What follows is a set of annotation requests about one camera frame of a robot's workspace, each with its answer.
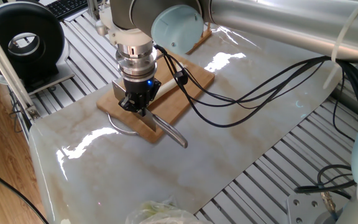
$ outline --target silver metal tube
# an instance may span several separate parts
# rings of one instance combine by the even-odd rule
[[[179,145],[181,145],[185,149],[187,148],[187,140],[185,139],[185,137],[183,137],[183,135],[180,134],[180,132],[176,128],[174,128],[155,114],[153,114],[153,121],[162,129],[162,131],[164,131],[168,136],[170,136],[173,140],[179,143]]]
[[[0,71],[6,79],[8,85],[11,87],[13,93],[16,95],[20,104],[27,110],[33,108],[34,104],[30,99],[29,94],[26,92],[23,84],[19,80],[15,70],[13,69],[10,61],[6,57],[3,49],[0,46]]]
[[[211,2],[214,23],[331,56],[352,11],[350,0],[202,0]],[[338,50],[358,63],[358,16]]]

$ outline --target black wire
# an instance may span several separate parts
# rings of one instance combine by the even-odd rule
[[[18,114],[18,113],[23,114],[21,110],[19,110],[19,111],[16,111],[16,110],[15,110],[15,108],[16,108],[16,106],[17,106],[18,104],[19,104],[19,101],[16,100],[16,102],[15,102],[15,103],[13,104],[13,106],[12,106],[12,112],[9,113],[9,117],[14,120],[13,130],[14,130],[15,133],[21,133],[21,132],[23,132],[23,129],[17,130],[17,128],[16,128],[16,127],[17,127],[17,120],[19,119],[19,117],[17,116],[17,114]]]
[[[345,198],[347,198],[347,199],[351,199],[352,197],[349,195],[349,194],[347,194],[347,193],[344,193],[344,192],[340,192],[340,191],[338,191],[338,190],[333,190],[333,191],[331,191],[332,193],[335,193],[335,194],[339,194],[340,196],[343,196],[343,197],[345,197]]]
[[[294,189],[295,193],[298,194],[312,194],[312,193],[321,193],[321,192],[328,192],[328,191],[333,191],[333,190],[342,190],[348,187],[352,187],[353,185],[356,184],[356,182],[354,182],[354,180],[348,181],[345,184],[339,184],[336,186],[332,186],[332,187],[323,187],[321,186],[321,184],[323,183],[321,181],[321,177],[324,174],[324,172],[328,169],[347,169],[351,171],[351,167],[350,166],[345,166],[342,164],[336,164],[336,165],[328,165],[326,167],[323,167],[317,175],[317,183],[320,185],[314,185],[314,186],[302,186],[302,187],[297,187]]]
[[[172,56],[170,56],[170,58],[172,58],[176,63],[179,64],[179,62],[173,58]],[[238,124],[243,123],[244,121],[247,121],[249,118],[251,118],[253,115],[255,115],[259,110],[261,110],[268,102],[270,102],[272,100],[272,98],[274,98],[291,80],[293,80],[295,77],[297,77],[298,75],[302,74],[303,72],[307,71],[309,68],[311,68],[312,66],[315,66],[317,63],[321,63],[323,62],[325,59],[323,59],[324,57],[320,57],[318,58],[319,60],[314,60],[313,62],[307,63],[305,65],[303,65],[301,68],[299,68],[296,72],[294,72],[289,78],[287,78],[284,82],[282,82],[281,84],[279,84],[276,88],[274,88],[274,92],[264,101],[262,102],[255,110],[253,110],[250,114],[248,114],[246,117],[240,119],[239,121],[236,121],[234,123],[231,124],[217,124],[214,123],[210,120],[208,120],[207,118],[205,118],[199,111],[198,109],[195,107],[195,105],[193,104],[190,96],[188,95],[185,87],[183,85],[181,85],[180,83],[178,83],[178,85],[180,86],[180,89],[182,90],[182,92],[185,94],[185,96],[187,97],[191,107],[193,108],[193,110],[195,111],[195,113],[201,118],[203,119],[205,122],[209,123],[210,125],[213,125],[215,127],[219,127],[219,128],[230,128],[233,126],[236,126]],[[243,100],[245,97],[249,96],[250,94],[252,94],[254,91],[256,91],[257,89],[259,89],[261,86],[259,86],[258,88],[252,90],[250,93],[244,95],[242,98],[240,98],[240,100]]]
[[[3,184],[3,186],[7,187],[9,190],[11,190],[13,193],[15,193],[20,199],[22,199],[35,212],[35,214],[42,220],[43,223],[48,224],[48,221],[45,219],[45,217],[41,214],[37,207],[30,202],[29,199],[27,199],[18,190],[8,184],[5,180],[2,180],[2,178],[0,178],[0,183]]]
[[[209,96],[212,96],[213,98],[216,98],[218,100],[221,101],[225,101],[227,103],[225,104],[211,104],[211,103],[205,103],[202,102],[200,100],[197,100],[196,98],[190,96],[187,91],[186,88],[181,85],[180,83],[177,82],[177,80],[175,79],[175,81],[177,82],[178,86],[180,87],[180,90],[185,94],[187,100],[189,101],[189,104],[191,105],[191,107],[193,108],[193,110],[196,112],[196,114],[205,122],[209,123],[210,125],[213,125],[215,127],[219,127],[219,128],[228,128],[228,127],[233,127],[235,125],[241,124],[244,121],[248,120],[251,116],[253,116],[254,114],[256,114],[256,112],[258,112],[259,110],[261,110],[268,102],[288,93],[289,91],[293,90],[294,88],[298,87],[299,85],[301,85],[303,82],[307,81],[307,79],[309,79],[311,76],[313,76],[317,70],[322,66],[322,64],[327,61],[330,60],[329,57],[327,56],[322,56],[322,57],[317,57],[317,58],[311,58],[308,60],[304,60],[302,62],[298,62],[286,69],[284,69],[283,71],[281,71],[280,73],[274,75],[272,78],[269,78],[268,80],[266,80],[265,82],[263,82],[261,85],[257,86],[257,88],[254,88],[252,91],[248,92],[247,94],[245,94],[244,96],[240,97],[239,99],[235,100],[232,98],[228,98],[225,96],[221,96],[219,94],[215,94],[215,93],[211,93],[208,90],[205,90],[196,80],[196,78],[193,76],[193,74],[191,74],[191,72],[187,69],[187,68],[183,68],[183,66],[180,64],[180,62],[175,59],[174,57],[172,57],[171,55],[169,55],[167,53],[167,51],[162,48],[161,46],[156,45],[155,48],[159,51],[161,51],[161,53],[164,54],[164,59],[171,71],[172,74],[176,73],[176,66],[173,62],[175,62],[181,69],[182,71],[186,71],[188,73],[188,78],[190,79],[191,82],[193,82],[201,91],[203,91],[204,93],[208,94]],[[317,65],[318,63],[320,63],[320,65],[318,66],[318,68],[311,74],[309,75],[306,79],[304,79],[302,82],[300,82],[299,84],[297,84],[296,86],[294,86],[293,88],[285,91],[284,93],[281,93],[278,95],[278,92],[280,92],[290,81],[292,81],[295,77],[297,77],[298,75],[302,74],[303,72],[307,71],[308,69],[310,69],[311,67]],[[345,62],[342,60],[337,60],[337,63],[342,67],[342,87],[341,87],[341,93],[343,92],[343,88],[344,88],[344,74],[346,74],[348,80],[350,81],[352,88],[354,90],[355,96],[357,98],[357,102],[358,102],[358,70],[351,65],[349,62]],[[255,96],[253,98],[247,98],[249,97],[251,94],[255,93],[257,90],[261,89],[263,86],[265,86],[266,84],[270,83],[272,80],[278,78],[279,76],[283,75],[284,73],[290,71],[291,69],[294,69],[296,67],[302,66],[301,68],[299,68],[297,71],[295,71],[289,78],[287,78],[285,81],[281,82],[280,84],[276,85],[275,87],[265,91],[264,93]],[[267,99],[265,101],[263,101],[260,105],[258,106],[253,106],[253,107],[246,107],[244,105],[242,105],[242,103],[247,103],[247,102],[251,102],[254,100],[258,100],[263,96],[267,96]],[[193,101],[200,103],[202,105],[205,106],[210,106],[210,107],[225,107],[225,106],[231,106],[234,104],[238,104],[241,107],[248,109],[248,110],[252,110],[253,111],[246,116],[245,118],[235,122],[235,123],[231,123],[231,124],[217,124],[214,123],[210,120],[208,120],[207,118],[205,118],[196,108],[196,106],[194,105]],[[343,134],[345,137],[351,139],[349,136],[347,136],[346,134],[344,134],[342,131],[340,131],[335,124],[335,115],[336,115],[336,108],[337,108],[337,104],[339,102],[339,98],[337,99],[336,102],[336,106],[334,108],[334,118],[333,118],[333,125],[335,127],[335,129],[337,131],[339,131],[339,133]]]
[[[346,177],[346,176],[349,176],[349,175],[353,175],[353,174],[341,174],[341,175],[337,175],[336,177],[332,178],[331,180],[325,182],[325,183],[320,183],[320,184],[317,184],[317,185],[327,185],[329,183],[331,183],[332,181],[338,179],[338,178],[341,178],[341,177]]]
[[[317,173],[317,183],[323,183],[321,181],[321,178],[322,178],[324,172],[326,172],[329,169],[345,169],[345,170],[352,171],[351,166],[342,165],[342,164],[334,164],[334,165],[325,166]]]
[[[345,74],[344,74],[344,71],[342,70],[342,85],[341,85],[341,90],[339,91],[339,96],[336,98],[336,102],[335,102],[335,106],[334,106],[333,125],[334,125],[334,128],[335,128],[335,130],[337,132],[339,132],[340,134],[342,134],[343,136],[345,136],[349,140],[354,141],[354,139],[352,139],[350,136],[348,136],[347,134],[345,134],[341,130],[339,130],[339,128],[336,126],[336,123],[335,123],[336,109],[338,108],[339,99],[342,96],[344,85],[345,85]]]

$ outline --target white marble table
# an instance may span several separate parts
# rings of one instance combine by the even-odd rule
[[[211,91],[240,97],[287,66],[315,56],[221,27],[187,58],[216,74]],[[149,144],[117,133],[96,108],[96,100],[110,86],[36,121],[30,150],[49,222],[124,223],[142,202],[171,195],[182,209],[196,212],[327,98],[339,80],[323,90],[330,68],[323,67],[234,128],[214,128],[189,110],[175,125],[187,138],[187,149],[167,136]],[[207,96],[201,99],[215,102]],[[238,106],[198,107],[217,123],[250,113]]]

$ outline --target wooden cutting board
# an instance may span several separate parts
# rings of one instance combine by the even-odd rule
[[[212,84],[215,78],[213,73],[204,70],[200,66],[195,65],[180,56],[173,56],[187,67],[187,69],[193,74],[193,76],[198,80],[203,88],[207,88]],[[158,70],[155,74],[155,78],[162,82],[162,84],[171,80],[172,74],[170,73],[164,59],[161,58],[158,60],[157,64]],[[202,91],[197,88],[197,86],[195,86],[190,80],[185,85],[185,88],[189,95],[195,98],[197,98],[202,93]],[[157,127],[156,132],[154,132],[131,112],[123,110],[118,105],[118,100],[114,96],[113,89],[103,95],[96,102],[96,105],[100,110],[108,112],[113,118],[123,122],[133,131],[138,132],[139,135],[146,139],[148,142],[155,143],[163,134],[163,131],[159,127]],[[166,122],[174,124],[179,119],[179,117],[189,108],[189,106],[190,104],[186,99],[185,94],[183,94],[179,87],[176,86],[174,89],[161,96],[161,98],[150,105],[148,109],[153,114],[156,114],[164,119]]]

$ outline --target cable tie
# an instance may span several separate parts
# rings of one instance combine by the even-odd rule
[[[340,31],[338,38],[336,39],[333,51],[331,53],[331,61],[333,61],[335,65],[334,68],[331,70],[331,73],[328,75],[327,80],[324,82],[323,89],[327,89],[329,83],[334,78],[338,69],[341,67],[336,62],[336,56],[338,54],[339,47],[342,44],[343,39],[345,38],[346,32],[349,30],[350,26],[353,24],[357,16],[358,16],[358,7],[355,8],[352,14],[349,16],[349,18],[347,18],[347,21],[343,25],[342,30]]]

